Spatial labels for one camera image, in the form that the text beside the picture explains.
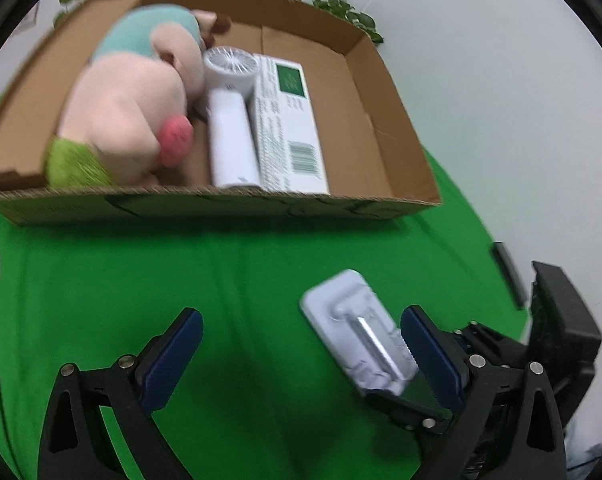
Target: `green label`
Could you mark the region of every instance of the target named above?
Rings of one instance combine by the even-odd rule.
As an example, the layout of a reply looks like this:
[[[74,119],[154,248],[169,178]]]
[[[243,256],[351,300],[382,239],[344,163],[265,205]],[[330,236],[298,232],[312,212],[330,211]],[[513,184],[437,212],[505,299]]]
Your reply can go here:
[[[277,75],[279,76],[279,89],[282,92],[305,97],[301,72],[298,69],[277,65]]]

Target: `plush toy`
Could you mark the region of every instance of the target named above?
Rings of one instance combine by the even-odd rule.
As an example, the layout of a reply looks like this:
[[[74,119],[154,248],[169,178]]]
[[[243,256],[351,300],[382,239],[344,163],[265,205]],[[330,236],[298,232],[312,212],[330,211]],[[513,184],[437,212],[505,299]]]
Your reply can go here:
[[[188,104],[203,92],[202,51],[229,19],[174,5],[113,25],[66,101],[48,153],[51,187],[157,184],[192,146]]]

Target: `green plush fabric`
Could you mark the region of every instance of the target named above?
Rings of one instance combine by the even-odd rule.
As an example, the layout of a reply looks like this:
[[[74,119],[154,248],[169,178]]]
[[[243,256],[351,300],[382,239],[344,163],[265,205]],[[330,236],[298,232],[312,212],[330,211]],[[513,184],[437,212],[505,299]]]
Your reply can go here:
[[[46,177],[50,187],[114,186],[88,146],[59,137],[50,145]]]

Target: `cardboard box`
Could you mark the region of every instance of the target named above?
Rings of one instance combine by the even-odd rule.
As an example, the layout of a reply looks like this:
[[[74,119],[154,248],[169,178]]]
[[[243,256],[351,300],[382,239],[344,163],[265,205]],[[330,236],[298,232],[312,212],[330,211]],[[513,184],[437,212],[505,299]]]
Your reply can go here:
[[[92,51],[127,10],[168,2],[230,15],[217,44],[289,59],[305,72],[330,195],[210,185],[206,125],[162,187],[46,189],[48,145]],[[0,213],[17,224],[198,215],[395,218],[438,205],[439,191],[392,78],[369,38],[293,0],[89,0],[38,46],[0,104]]]

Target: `plush ear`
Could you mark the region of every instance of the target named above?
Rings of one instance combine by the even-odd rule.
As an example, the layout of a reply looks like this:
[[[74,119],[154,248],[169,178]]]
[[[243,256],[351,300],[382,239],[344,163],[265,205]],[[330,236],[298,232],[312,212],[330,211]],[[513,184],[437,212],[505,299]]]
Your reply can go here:
[[[200,97],[204,86],[203,59],[191,33],[178,23],[162,23],[150,33],[150,43],[159,58],[174,66],[188,99]]]
[[[197,19],[202,35],[205,32],[224,34],[232,26],[232,20],[226,14],[217,14],[207,10],[191,10],[190,12]]]

